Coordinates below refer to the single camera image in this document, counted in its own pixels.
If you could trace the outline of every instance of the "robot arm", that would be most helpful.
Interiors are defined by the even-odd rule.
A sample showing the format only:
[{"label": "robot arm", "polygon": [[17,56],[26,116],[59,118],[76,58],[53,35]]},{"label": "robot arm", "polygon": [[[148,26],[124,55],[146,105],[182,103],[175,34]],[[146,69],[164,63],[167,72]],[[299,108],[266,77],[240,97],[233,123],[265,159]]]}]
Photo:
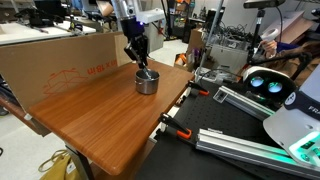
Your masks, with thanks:
[{"label": "robot arm", "polygon": [[148,38],[143,34],[143,23],[163,19],[163,10],[141,11],[138,0],[111,0],[111,3],[123,33],[128,38],[125,52],[132,60],[137,61],[140,69],[147,70]]}]

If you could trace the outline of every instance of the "yellow bag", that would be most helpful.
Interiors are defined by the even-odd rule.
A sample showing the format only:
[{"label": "yellow bag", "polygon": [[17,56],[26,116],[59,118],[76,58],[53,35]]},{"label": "yellow bag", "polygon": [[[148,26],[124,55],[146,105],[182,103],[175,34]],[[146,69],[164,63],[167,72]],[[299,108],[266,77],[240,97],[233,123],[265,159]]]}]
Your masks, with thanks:
[{"label": "yellow bag", "polygon": [[[48,169],[44,169],[44,165],[48,162],[53,162],[53,165]],[[56,151],[50,159],[39,166],[38,170],[46,172],[40,180],[81,180],[79,172],[67,150]]]}]

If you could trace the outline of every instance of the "person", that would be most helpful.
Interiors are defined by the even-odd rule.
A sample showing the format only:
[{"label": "person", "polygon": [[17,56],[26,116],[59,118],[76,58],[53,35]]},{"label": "person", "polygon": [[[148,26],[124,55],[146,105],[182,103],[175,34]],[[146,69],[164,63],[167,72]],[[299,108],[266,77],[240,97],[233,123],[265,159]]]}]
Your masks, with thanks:
[{"label": "person", "polygon": [[[308,64],[308,66],[298,75],[298,77],[294,80],[296,85],[301,86],[303,82],[309,77],[309,75],[313,72],[313,70],[317,67],[320,63],[320,41],[310,41],[304,43],[301,47],[291,49],[291,50],[284,50],[277,53],[277,42],[276,41],[261,41],[260,42],[262,48],[265,50],[266,58],[272,57],[281,57],[286,54],[290,53],[299,53],[299,52],[309,52],[312,55],[312,61]],[[266,63],[266,67],[282,72],[289,77],[291,77],[300,61],[299,58],[290,59],[290,60],[279,60],[274,62]]]}]

